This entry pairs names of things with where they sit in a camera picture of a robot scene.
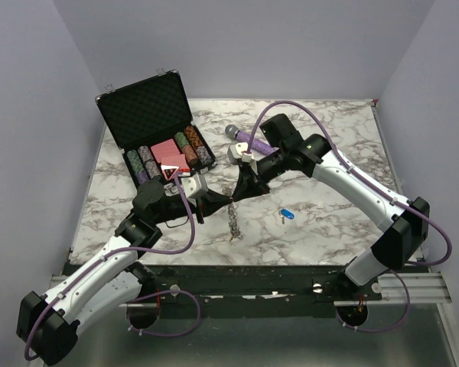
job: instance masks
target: chain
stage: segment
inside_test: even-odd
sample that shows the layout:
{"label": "chain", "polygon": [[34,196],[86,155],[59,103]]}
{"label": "chain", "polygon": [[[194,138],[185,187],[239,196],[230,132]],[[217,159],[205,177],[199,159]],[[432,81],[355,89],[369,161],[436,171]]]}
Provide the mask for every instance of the chain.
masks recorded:
{"label": "chain", "polygon": [[[231,196],[232,190],[229,187],[224,187],[223,188],[223,194],[227,196]],[[229,232],[231,233],[231,238],[229,241],[231,242],[233,239],[242,239],[242,233],[239,231],[239,226],[238,226],[238,218],[236,218],[236,208],[235,204],[231,203],[228,205],[228,226],[229,226]]]}

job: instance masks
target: microphone head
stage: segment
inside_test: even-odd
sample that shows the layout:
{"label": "microphone head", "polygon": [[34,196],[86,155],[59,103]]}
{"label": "microphone head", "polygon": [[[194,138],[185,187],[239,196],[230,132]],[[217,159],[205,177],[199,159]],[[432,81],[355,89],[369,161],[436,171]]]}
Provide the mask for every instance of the microphone head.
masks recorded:
{"label": "microphone head", "polygon": [[224,132],[228,138],[236,139],[236,134],[238,134],[239,129],[235,125],[228,125]]}

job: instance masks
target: gray wall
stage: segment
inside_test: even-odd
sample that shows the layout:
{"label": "gray wall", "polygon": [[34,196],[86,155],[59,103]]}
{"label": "gray wall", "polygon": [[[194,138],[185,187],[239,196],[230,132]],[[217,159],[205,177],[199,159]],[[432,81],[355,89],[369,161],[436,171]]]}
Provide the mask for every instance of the gray wall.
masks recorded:
{"label": "gray wall", "polygon": [[[459,0],[437,0],[379,101],[379,118],[405,192],[431,204],[454,243],[440,268],[459,323]],[[431,259],[445,243],[430,231]]]}
{"label": "gray wall", "polygon": [[0,366],[18,306],[64,263],[99,144],[95,83],[51,0],[0,2]]}
{"label": "gray wall", "polygon": [[379,98],[433,0],[54,0],[103,90],[181,72],[189,97]]}

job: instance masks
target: purple microphone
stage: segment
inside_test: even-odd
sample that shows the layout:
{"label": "purple microphone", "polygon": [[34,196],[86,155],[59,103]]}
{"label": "purple microphone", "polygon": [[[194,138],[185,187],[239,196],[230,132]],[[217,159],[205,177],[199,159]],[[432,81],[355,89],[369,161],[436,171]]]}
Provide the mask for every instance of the purple microphone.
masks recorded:
{"label": "purple microphone", "polygon": [[[228,138],[236,139],[237,141],[241,141],[242,143],[248,143],[250,140],[250,134],[242,132],[235,125],[228,125],[224,129],[224,132],[226,133],[226,136]],[[253,139],[252,149],[259,151],[264,155],[270,155],[277,150],[276,148],[271,147],[270,145],[264,143],[259,139]]]}

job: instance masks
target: marble table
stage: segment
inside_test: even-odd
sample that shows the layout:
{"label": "marble table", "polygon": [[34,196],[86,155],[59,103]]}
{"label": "marble table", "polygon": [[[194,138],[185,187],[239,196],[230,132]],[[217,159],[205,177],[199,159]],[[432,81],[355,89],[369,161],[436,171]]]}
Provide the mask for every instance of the marble table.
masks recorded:
{"label": "marble table", "polygon": [[[268,100],[190,100],[194,124],[202,131],[218,165],[205,174],[209,187],[222,192],[234,188],[238,168],[226,156],[232,144],[224,135],[228,124],[250,131]],[[300,101],[324,123],[344,154],[388,188],[397,190],[370,101]],[[268,117],[285,113],[304,138],[320,133],[294,106],[276,106]],[[258,138],[263,138],[259,131]],[[262,156],[256,153],[257,159]],[[269,185],[269,195],[235,204],[241,238],[232,241],[227,208],[198,225],[193,247],[181,255],[142,257],[144,264],[171,265],[343,265],[369,248],[381,235],[355,206],[302,173],[287,172]],[[135,186],[110,131],[106,129],[83,216],[70,253],[70,263],[85,263],[131,209]],[[295,219],[281,223],[278,210],[292,211]],[[169,229],[159,225],[163,237],[157,248],[184,247],[188,224]]]}

